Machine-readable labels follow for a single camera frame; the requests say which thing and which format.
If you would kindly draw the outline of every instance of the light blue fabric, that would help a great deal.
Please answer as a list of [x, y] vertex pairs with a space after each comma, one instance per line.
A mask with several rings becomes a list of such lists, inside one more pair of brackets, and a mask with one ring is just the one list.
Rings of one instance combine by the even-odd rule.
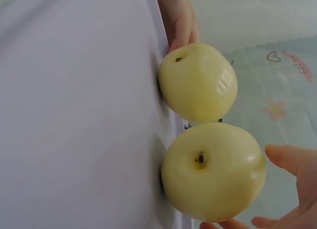
[[[262, 149], [268, 143], [317, 148], [317, 37], [223, 55], [238, 79], [236, 102], [223, 122], [250, 132]], [[250, 226], [254, 216], [279, 218], [298, 205], [296, 178], [266, 162], [262, 192], [237, 216]]]

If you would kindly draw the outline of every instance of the flower print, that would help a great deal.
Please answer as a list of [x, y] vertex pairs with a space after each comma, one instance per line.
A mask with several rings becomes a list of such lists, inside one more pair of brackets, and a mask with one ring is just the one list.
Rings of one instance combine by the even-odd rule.
[[268, 113], [269, 117], [273, 121], [277, 121], [279, 118], [286, 116], [286, 110], [284, 108], [285, 103], [283, 101], [269, 100], [267, 106], [262, 108], [264, 113]]

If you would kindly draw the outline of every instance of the apple calyx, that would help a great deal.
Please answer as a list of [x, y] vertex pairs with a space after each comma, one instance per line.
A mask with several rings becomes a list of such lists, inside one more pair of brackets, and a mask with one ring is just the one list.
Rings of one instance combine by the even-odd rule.
[[198, 156], [195, 158], [195, 162], [198, 163], [198, 168], [203, 168], [205, 163], [204, 153], [201, 151]]
[[183, 59], [184, 59], [183, 57], [178, 57], [178, 58], [176, 58], [175, 62], [180, 62]]

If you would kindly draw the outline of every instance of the apple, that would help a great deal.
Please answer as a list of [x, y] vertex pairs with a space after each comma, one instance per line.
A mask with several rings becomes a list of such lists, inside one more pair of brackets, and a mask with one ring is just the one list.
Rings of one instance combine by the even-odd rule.
[[258, 196], [265, 181], [265, 159], [247, 131], [226, 123], [205, 123], [173, 141], [161, 179], [178, 211], [219, 223], [244, 211]]
[[159, 87], [166, 104], [194, 123], [217, 121], [232, 107], [237, 78], [215, 48], [192, 43], [169, 53], [160, 64]]

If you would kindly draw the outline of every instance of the human hand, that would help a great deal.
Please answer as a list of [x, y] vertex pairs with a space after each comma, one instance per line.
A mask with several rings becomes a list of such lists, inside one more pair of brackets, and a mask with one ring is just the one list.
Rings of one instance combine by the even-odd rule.
[[199, 33], [190, 0], [158, 0], [166, 36], [168, 52], [197, 42]]
[[[280, 219], [255, 217], [252, 224], [262, 229], [317, 228], [317, 150], [295, 146], [268, 145], [265, 152], [276, 166], [297, 177], [299, 206]], [[223, 229], [249, 229], [245, 224], [230, 219], [219, 223]], [[217, 229], [211, 223], [201, 223], [200, 229]]]

